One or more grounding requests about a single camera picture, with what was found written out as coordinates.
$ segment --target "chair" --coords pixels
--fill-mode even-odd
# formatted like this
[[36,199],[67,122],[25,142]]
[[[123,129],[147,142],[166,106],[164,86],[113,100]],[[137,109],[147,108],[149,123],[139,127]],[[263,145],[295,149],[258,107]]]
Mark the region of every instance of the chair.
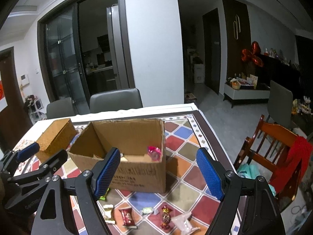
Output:
[[292,92],[272,80],[270,86],[270,97],[267,103],[267,111],[269,115],[266,119],[266,122],[268,122],[271,117],[275,123],[282,125],[287,129],[293,129],[297,127],[297,125],[291,121],[293,101]]
[[[256,127],[256,130],[252,138],[246,137],[245,142],[243,146],[241,147],[241,150],[234,162],[234,168],[236,170],[239,168],[240,164],[243,162],[246,156],[248,157],[248,161],[247,161],[248,164],[250,164],[251,161],[254,160],[257,163],[261,164],[263,167],[270,170],[271,172],[274,172],[277,168],[281,167],[286,161],[288,151],[290,147],[292,146],[292,144],[295,142],[297,135],[289,131],[288,129],[284,128],[281,125],[266,123],[263,121],[263,119],[264,119],[264,115],[261,116],[259,120],[259,124]],[[257,134],[259,133],[259,131],[264,132],[264,136],[259,146],[257,147],[257,150],[254,151],[251,149],[251,146],[253,142],[255,141],[255,138]],[[271,137],[273,137],[273,141],[270,144],[270,147],[267,150],[266,154],[262,156],[259,154],[259,151],[267,135],[270,135]],[[270,161],[269,159],[267,159],[267,157],[271,151],[271,148],[273,147],[276,141],[278,143],[280,142],[281,146],[278,152],[276,153],[274,159]],[[301,170],[301,162],[297,166],[296,170],[294,171],[292,177],[290,178],[290,180],[288,181],[284,189],[276,195],[281,212],[295,199],[297,195],[298,186],[301,182],[300,170]]]
[[47,119],[66,118],[75,115],[76,113],[71,97],[56,100],[47,105]]
[[117,111],[142,108],[140,92],[136,88],[113,90],[92,95],[90,112]]

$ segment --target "gray chair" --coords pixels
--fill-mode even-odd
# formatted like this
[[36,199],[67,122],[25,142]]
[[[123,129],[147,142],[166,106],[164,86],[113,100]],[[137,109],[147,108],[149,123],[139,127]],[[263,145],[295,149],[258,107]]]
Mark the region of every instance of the gray chair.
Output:
[[127,88],[98,93],[90,98],[90,112],[117,111],[142,108],[140,92]]
[[273,118],[275,123],[292,130],[297,127],[297,125],[291,120],[293,101],[292,92],[272,80],[270,86],[270,97],[269,102],[267,103],[267,111],[269,115],[266,122],[268,122],[270,118]]
[[66,118],[75,115],[76,113],[71,97],[56,100],[47,105],[47,119]]

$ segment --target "screw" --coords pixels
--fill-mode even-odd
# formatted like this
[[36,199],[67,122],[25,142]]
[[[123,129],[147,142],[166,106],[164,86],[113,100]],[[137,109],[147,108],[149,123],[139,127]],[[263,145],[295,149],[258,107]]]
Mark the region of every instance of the screw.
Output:
[[235,173],[232,170],[228,170],[228,171],[226,171],[226,175],[228,177],[233,177],[235,175]]
[[88,177],[90,174],[91,174],[91,171],[88,170],[88,169],[83,171],[83,176],[84,177]]
[[258,181],[260,181],[260,182],[264,182],[265,181],[265,177],[263,177],[263,176],[257,176],[257,178],[258,178]]
[[53,177],[52,177],[52,181],[57,181],[58,179],[59,179],[59,175],[54,175]]

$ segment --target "red garment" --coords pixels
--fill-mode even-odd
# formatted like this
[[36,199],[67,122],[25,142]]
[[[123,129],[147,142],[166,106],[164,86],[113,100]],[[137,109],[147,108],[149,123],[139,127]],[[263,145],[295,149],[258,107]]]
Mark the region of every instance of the red garment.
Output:
[[284,189],[299,162],[301,162],[300,180],[303,178],[309,164],[311,152],[312,145],[302,136],[298,136],[289,149],[284,165],[278,168],[270,179],[269,184],[275,187],[276,193],[280,193]]

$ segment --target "teal cloth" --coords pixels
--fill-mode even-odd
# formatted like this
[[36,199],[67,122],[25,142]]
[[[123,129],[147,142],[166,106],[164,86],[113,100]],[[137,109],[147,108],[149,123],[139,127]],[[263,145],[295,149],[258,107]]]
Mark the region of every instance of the teal cloth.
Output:
[[[261,175],[258,167],[254,164],[242,164],[240,167],[237,169],[237,173],[239,177],[247,178],[247,179],[255,179],[257,176]],[[270,189],[273,193],[273,195],[276,195],[275,188],[270,185]]]

